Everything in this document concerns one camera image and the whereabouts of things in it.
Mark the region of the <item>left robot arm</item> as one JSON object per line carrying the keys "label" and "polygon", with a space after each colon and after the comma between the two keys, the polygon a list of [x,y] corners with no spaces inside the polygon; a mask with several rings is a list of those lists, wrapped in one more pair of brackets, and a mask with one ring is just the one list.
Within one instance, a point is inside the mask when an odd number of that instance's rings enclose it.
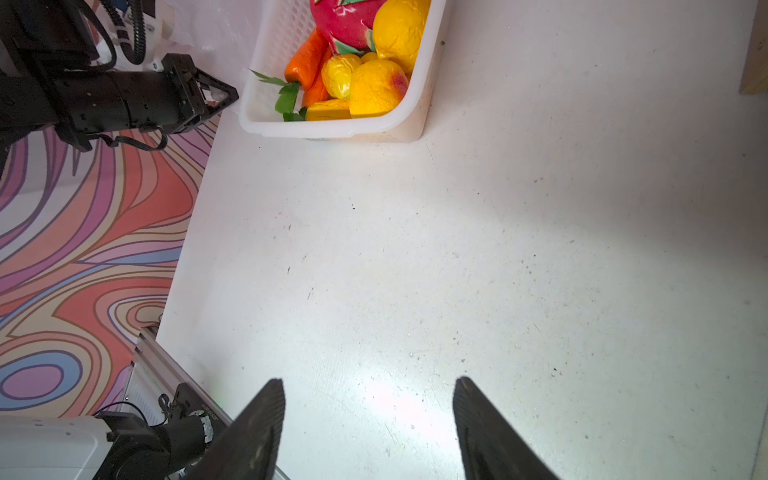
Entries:
{"label": "left robot arm", "polygon": [[234,86],[161,50],[171,30],[153,1],[2,2],[1,158],[47,127],[80,152],[161,151],[234,104]]}

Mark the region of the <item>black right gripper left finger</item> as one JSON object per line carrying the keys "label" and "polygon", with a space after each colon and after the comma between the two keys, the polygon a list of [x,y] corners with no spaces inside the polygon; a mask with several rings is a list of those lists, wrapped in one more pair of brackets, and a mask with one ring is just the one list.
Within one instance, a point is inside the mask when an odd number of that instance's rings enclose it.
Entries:
{"label": "black right gripper left finger", "polygon": [[186,476],[187,479],[273,479],[286,410],[281,379],[271,379]]}

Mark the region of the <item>orange toy carrot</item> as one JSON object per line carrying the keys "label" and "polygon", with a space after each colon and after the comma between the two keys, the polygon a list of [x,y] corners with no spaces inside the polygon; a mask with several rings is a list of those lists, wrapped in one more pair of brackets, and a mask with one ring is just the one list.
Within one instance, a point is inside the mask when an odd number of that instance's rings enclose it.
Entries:
{"label": "orange toy carrot", "polygon": [[331,54],[326,38],[315,28],[288,62],[284,78],[288,83],[299,84],[303,91],[302,107],[310,107],[329,98],[321,70]]}

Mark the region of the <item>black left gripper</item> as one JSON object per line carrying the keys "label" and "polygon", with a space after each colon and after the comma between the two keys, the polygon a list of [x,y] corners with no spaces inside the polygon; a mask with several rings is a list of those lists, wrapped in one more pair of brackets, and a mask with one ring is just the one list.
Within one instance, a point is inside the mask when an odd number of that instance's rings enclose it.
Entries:
{"label": "black left gripper", "polygon": [[53,78],[78,134],[159,127],[195,129],[239,99],[237,89],[199,69],[188,54],[168,53],[163,72],[64,72]]}

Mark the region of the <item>white plastic grocery bag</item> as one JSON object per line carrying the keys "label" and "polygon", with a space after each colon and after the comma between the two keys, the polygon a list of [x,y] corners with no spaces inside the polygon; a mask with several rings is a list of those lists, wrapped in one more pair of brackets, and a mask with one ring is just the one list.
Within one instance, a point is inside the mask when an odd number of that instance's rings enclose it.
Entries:
{"label": "white plastic grocery bag", "polygon": [[263,18],[262,1],[168,0],[156,7],[170,27],[170,42],[199,65],[229,70],[248,64]]}

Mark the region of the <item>pink toy dragon fruit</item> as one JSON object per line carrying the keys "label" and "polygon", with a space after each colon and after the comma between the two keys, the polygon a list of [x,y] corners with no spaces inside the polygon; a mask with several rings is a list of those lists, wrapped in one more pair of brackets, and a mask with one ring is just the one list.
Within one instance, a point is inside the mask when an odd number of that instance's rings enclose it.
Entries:
{"label": "pink toy dragon fruit", "polygon": [[334,54],[361,55],[374,51],[373,24],[385,0],[314,0],[310,10],[317,30]]}

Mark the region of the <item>yellow toy mango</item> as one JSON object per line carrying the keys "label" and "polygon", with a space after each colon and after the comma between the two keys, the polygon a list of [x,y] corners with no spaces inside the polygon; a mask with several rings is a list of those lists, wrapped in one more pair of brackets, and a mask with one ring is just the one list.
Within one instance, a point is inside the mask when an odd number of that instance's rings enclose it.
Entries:
{"label": "yellow toy mango", "polygon": [[390,60],[364,63],[352,76],[349,98],[351,116],[368,118],[391,112],[405,97],[408,86],[408,77],[398,64]]}

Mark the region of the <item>yellow toy lemon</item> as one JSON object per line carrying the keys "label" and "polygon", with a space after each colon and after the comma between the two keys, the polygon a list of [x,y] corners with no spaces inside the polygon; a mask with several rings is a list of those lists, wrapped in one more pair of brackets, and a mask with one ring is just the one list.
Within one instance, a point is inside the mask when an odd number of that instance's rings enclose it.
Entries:
{"label": "yellow toy lemon", "polygon": [[388,0],[373,24],[377,56],[397,63],[411,76],[426,27],[430,0]]}

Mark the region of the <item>white plastic perforated basket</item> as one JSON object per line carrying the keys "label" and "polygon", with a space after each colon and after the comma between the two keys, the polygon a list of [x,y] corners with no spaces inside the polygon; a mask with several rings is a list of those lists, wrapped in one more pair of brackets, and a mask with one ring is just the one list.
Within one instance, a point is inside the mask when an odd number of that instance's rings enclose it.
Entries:
{"label": "white plastic perforated basket", "polygon": [[239,121],[272,138],[411,142],[424,129],[448,1],[269,1]]}

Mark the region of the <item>yellow toy pear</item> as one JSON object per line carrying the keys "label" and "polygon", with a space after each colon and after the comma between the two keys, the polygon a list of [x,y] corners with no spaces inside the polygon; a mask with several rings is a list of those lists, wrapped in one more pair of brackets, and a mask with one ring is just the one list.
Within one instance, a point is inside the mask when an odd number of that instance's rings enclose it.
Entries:
{"label": "yellow toy pear", "polygon": [[354,54],[335,55],[327,60],[321,78],[328,94],[335,99],[348,100],[353,73],[362,64],[362,58]]}

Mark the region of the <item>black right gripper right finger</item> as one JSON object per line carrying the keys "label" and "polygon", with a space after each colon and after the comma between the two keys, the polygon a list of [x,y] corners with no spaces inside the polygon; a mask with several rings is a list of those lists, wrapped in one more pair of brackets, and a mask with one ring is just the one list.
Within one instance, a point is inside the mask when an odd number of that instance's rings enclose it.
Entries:
{"label": "black right gripper right finger", "polygon": [[557,479],[469,377],[456,381],[453,412],[466,479]]}

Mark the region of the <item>wooden shelf unit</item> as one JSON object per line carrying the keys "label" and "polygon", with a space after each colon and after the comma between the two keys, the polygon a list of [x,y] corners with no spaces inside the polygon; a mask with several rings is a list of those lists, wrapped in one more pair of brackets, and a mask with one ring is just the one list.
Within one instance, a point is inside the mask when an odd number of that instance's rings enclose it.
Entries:
{"label": "wooden shelf unit", "polygon": [[759,0],[739,87],[739,93],[742,95],[767,92],[767,16],[767,0]]}

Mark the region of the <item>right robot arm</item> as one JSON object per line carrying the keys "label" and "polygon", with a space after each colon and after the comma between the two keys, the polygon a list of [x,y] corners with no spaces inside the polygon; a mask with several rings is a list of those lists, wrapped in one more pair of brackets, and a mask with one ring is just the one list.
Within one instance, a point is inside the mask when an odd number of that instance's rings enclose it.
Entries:
{"label": "right robot arm", "polygon": [[[166,420],[104,410],[71,419],[1,419],[4,479],[272,479],[285,418],[283,382],[269,380],[229,425],[167,405]],[[468,479],[552,479],[552,470],[468,377],[453,412]]]}

